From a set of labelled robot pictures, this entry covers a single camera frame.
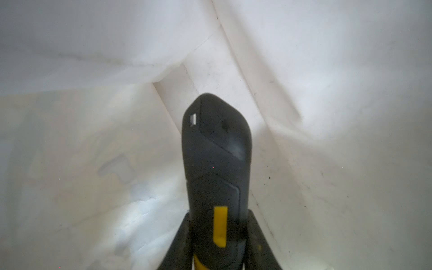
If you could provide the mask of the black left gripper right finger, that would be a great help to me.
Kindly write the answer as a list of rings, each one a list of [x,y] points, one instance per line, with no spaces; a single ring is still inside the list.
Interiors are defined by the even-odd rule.
[[[251,210],[247,215],[246,270],[282,270]]]

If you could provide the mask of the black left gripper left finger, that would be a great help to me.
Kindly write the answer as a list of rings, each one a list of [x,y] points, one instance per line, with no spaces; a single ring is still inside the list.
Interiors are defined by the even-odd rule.
[[[192,229],[186,213],[175,237],[157,270],[192,270]]]

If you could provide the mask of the white pouch with yellow handles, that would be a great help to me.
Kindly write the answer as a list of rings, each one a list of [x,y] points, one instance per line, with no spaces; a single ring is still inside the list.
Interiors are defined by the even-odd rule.
[[[2,1],[1,268],[157,269],[203,93],[283,269],[431,269],[430,1]]]

